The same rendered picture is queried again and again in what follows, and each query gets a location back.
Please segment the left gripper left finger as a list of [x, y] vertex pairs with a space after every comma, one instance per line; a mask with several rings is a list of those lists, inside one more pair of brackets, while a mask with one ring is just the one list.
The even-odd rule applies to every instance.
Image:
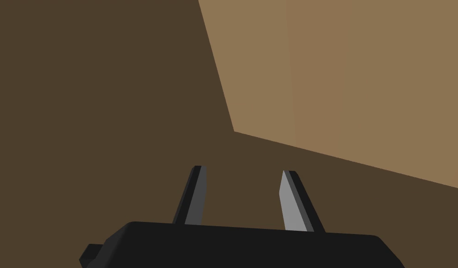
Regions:
[[178, 205], [173, 224], [201, 225], [207, 191], [207, 167], [194, 166]]

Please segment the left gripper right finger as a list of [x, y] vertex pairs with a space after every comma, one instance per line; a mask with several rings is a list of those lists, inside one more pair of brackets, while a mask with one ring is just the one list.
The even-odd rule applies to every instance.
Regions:
[[285, 230], [326, 232], [296, 171], [283, 171], [278, 196]]

